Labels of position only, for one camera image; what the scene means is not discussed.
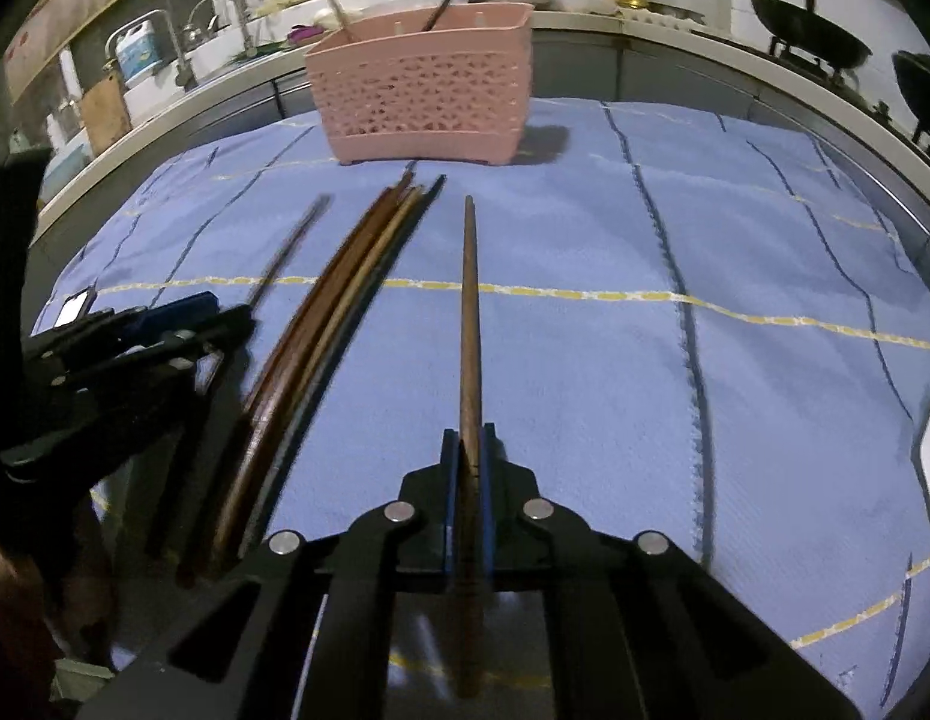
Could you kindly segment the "chopstick in basket left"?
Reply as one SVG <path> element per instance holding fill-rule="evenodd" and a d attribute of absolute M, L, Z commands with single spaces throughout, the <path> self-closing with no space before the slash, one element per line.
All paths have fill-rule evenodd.
<path fill-rule="evenodd" d="M 340 5 L 340 0 L 327 0 L 327 2 L 333 13 L 335 13 L 338 23 L 340 23 L 340 29 L 343 31 L 346 41 L 352 43 L 355 40 L 355 33 L 351 29 L 351 23 L 349 23 L 346 11 L 344 11 L 343 7 Z"/>

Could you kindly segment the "pink plastic utensil basket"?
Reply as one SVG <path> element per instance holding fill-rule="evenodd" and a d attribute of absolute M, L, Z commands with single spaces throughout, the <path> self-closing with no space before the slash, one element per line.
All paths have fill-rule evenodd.
<path fill-rule="evenodd" d="M 305 73 L 335 158 L 510 163 L 529 115 L 532 15 L 452 5 L 428 28 L 418 8 L 325 36 Z"/>

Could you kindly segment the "black wok on stove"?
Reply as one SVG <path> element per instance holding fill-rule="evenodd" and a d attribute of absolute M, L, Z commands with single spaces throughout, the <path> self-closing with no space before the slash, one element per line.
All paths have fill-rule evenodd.
<path fill-rule="evenodd" d="M 872 49 L 867 44 L 817 12 L 817 0 L 796 5 L 787 0 L 750 0 L 756 18 L 771 36 L 767 52 L 784 57 L 797 49 L 824 62 L 833 73 L 862 67 Z"/>

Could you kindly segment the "blue checked table cloth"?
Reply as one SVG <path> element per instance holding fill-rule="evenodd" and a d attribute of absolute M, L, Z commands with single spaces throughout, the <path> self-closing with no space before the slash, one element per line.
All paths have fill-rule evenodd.
<path fill-rule="evenodd" d="M 333 202 L 260 305 L 242 390 L 395 161 L 340 166 L 317 112 L 197 146 L 79 250 L 55 310 L 203 289 L 244 302 L 286 228 Z M 616 536 L 657 528 L 863 718 L 930 681 L 930 291 L 824 146 L 700 110 L 533 101 L 510 166 L 447 182 L 372 301 L 268 528 L 344 530 L 457 421 L 463 199 L 475 197 L 483 415 L 543 494 Z M 458 700 L 439 601 L 402 598 L 387 718 L 553 718 L 540 598 L 491 601 Z"/>

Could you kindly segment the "detergent bottle blue label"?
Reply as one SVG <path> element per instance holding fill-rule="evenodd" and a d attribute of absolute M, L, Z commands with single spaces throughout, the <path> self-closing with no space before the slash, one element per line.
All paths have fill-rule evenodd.
<path fill-rule="evenodd" d="M 115 57 L 124 77 L 125 86 L 133 88 L 163 63 L 151 20 L 120 32 L 115 41 Z"/>

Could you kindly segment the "egg tray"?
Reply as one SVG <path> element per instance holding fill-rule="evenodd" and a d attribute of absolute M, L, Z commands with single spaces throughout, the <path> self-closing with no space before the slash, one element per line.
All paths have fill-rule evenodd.
<path fill-rule="evenodd" d="M 636 23 L 647 23 L 654 26 L 665 26 L 673 29 L 691 29 L 701 26 L 703 15 L 688 8 L 674 7 L 673 5 L 650 2 L 646 8 L 618 8 L 621 18 Z"/>

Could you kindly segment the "brown wooden chopstick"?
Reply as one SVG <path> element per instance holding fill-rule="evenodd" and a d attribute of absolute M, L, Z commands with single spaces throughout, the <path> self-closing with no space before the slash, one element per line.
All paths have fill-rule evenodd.
<path fill-rule="evenodd" d="M 479 338 L 478 241 L 475 200 L 465 197 L 462 305 L 460 306 L 460 458 L 455 500 L 455 603 L 457 603 L 457 692 L 470 699 L 479 690 L 481 601 L 481 338 Z"/>

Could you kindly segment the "smartphone with lit screen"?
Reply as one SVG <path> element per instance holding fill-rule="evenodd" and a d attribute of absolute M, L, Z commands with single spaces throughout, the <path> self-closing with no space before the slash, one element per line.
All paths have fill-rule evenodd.
<path fill-rule="evenodd" d="M 89 309 L 91 309 L 91 305 L 94 304 L 94 301 L 94 286 L 88 286 L 88 288 L 81 289 L 79 293 L 74 293 L 72 296 L 65 299 L 65 302 L 63 302 L 60 312 L 58 312 L 58 316 L 56 316 L 53 327 L 65 327 L 65 325 L 70 325 L 70 323 L 76 322 L 77 320 L 86 317 L 89 314 Z"/>

